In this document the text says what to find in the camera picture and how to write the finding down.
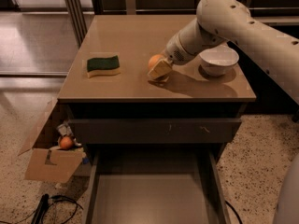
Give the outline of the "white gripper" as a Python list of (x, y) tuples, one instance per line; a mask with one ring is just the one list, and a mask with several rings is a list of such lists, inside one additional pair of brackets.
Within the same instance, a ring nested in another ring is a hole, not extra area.
[(150, 79), (155, 80), (166, 76), (172, 71), (172, 64), (184, 65), (193, 60), (199, 54), (198, 51), (187, 51), (181, 45), (179, 35), (175, 34), (166, 44), (164, 49), (164, 56), (155, 64), (155, 66), (148, 71)]

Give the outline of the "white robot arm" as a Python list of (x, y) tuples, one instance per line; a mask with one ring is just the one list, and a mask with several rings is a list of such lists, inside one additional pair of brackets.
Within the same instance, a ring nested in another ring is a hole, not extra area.
[[(230, 41), (270, 78), (299, 102), (299, 47), (294, 37), (254, 20), (249, 10), (236, 0), (200, 0), (196, 18), (179, 30), (159, 58), (149, 59), (152, 80), (167, 77), (175, 65), (184, 65), (222, 41)], [(246, 201), (249, 212), (245, 224), (299, 224), (299, 156), (286, 168), (267, 149), (241, 157), (234, 172), (240, 188), (253, 188)]]

